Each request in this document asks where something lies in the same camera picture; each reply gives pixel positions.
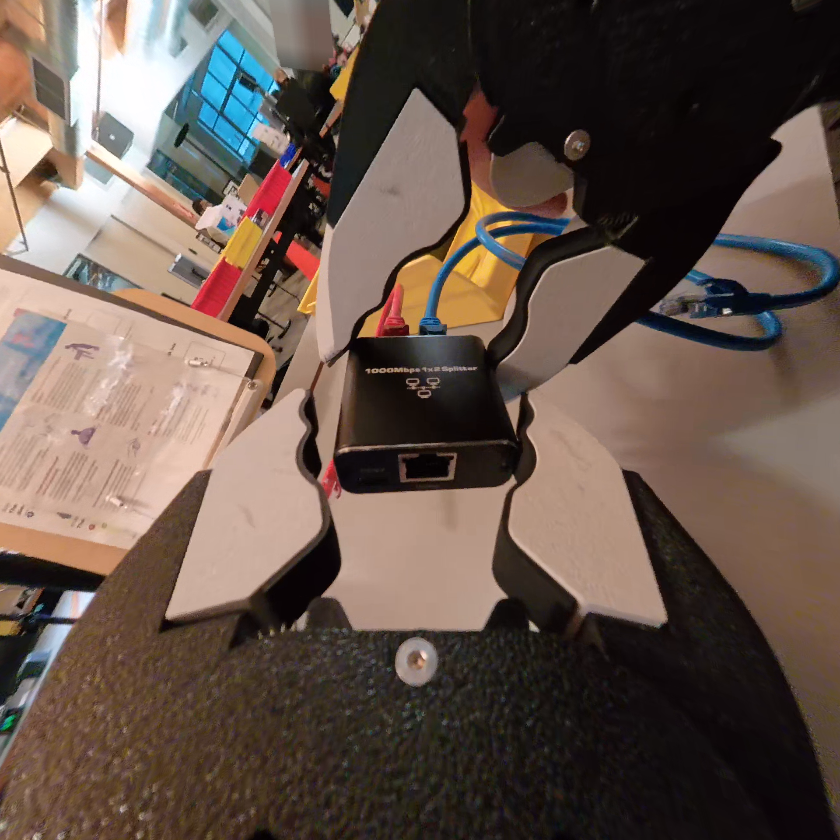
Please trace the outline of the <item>person's right hand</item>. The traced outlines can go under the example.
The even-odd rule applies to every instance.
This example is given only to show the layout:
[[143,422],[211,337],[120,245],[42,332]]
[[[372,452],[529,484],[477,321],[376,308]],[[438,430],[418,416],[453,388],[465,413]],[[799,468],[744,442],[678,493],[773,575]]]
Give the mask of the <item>person's right hand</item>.
[[542,203],[530,206],[511,204],[497,194],[490,180],[491,152],[487,147],[487,136],[497,120],[497,109],[489,104],[479,87],[472,91],[463,117],[465,123],[460,139],[467,147],[469,172],[473,183],[508,210],[551,219],[564,215],[569,205],[569,198],[565,193],[558,193]]

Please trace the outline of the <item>large yellow plastic bin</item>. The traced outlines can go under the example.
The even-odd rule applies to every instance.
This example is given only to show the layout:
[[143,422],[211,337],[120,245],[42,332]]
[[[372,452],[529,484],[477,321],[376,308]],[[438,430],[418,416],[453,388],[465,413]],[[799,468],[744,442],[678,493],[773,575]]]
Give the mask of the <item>large yellow plastic bin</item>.
[[[481,218],[506,209],[473,184],[469,210],[450,244],[447,257],[453,256],[458,247],[474,237]],[[428,293],[443,264],[443,260],[427,254],[406,264],[397,275],[396,281],[403,288],[402,318],[412,334],[418,332]],[[478,245],[458,262],[446,279],[437,306],[438,319],[449,329],[501,320],[517,276],[517,269]]]

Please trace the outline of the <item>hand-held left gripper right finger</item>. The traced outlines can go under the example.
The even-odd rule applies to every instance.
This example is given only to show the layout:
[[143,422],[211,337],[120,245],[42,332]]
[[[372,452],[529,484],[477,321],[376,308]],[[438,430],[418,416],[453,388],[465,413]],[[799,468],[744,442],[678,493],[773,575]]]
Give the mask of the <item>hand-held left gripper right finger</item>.
[[502,504],[492,573],[533,632],[587,620],[657,631],[668,621],[622,468],[543,395],[522,395],[520,458]]

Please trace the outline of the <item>metal air duct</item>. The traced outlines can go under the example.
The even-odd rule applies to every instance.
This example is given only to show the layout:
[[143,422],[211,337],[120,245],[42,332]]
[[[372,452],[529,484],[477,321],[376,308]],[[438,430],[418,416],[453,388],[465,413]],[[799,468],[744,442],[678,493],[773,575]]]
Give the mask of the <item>metal air duct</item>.
[[84,156],[91,128],[91,70],[96,65],[92,2],[34,2],[40,37],[28,49],[35,98],[47,109],[54,147]]

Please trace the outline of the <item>row of coloured bins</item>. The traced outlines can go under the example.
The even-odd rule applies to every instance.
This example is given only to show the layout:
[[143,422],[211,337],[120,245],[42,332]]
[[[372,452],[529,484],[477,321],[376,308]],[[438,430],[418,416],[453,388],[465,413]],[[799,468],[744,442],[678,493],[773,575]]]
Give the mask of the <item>row of coloured bins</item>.
[[269,170],[197,292],[193,310],[218,320],[229,319],[260,263],[267,258],[268,247],[276,243],[280,223],[309,171],[308,161],[300,162],[292,171],[279,163]]

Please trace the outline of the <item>black network splitter box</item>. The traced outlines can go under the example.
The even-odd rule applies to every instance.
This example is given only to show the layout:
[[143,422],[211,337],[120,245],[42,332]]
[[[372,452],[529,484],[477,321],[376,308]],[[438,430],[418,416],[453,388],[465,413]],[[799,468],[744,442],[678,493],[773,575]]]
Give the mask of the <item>black network splitter box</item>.
[[475,335],[357,339],[347,356],[332,462],[353,494],[479,489],[520,455]]

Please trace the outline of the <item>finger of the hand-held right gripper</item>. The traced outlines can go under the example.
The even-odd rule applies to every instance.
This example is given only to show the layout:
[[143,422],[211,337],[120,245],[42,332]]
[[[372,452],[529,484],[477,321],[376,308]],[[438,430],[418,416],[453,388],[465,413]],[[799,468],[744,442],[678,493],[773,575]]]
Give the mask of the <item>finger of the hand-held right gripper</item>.
[[501,395],[518,397],[560,373],[646,264],[592,227],[535,248],[489,343]]
[[399,269],[463,219],[468,181],[455,123],[421,88],[389,107],[347,98],[316,298],[323,363],[348,350]]

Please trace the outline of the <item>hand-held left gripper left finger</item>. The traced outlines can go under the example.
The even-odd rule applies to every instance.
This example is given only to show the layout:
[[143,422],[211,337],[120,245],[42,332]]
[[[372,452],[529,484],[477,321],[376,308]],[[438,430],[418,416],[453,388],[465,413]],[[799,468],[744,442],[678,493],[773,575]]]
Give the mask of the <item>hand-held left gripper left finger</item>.
[[312,392],[289,392],[165,510],[175,572],[165,631],[229,617],[260,634],[289,631],[336,580],[318,430]]

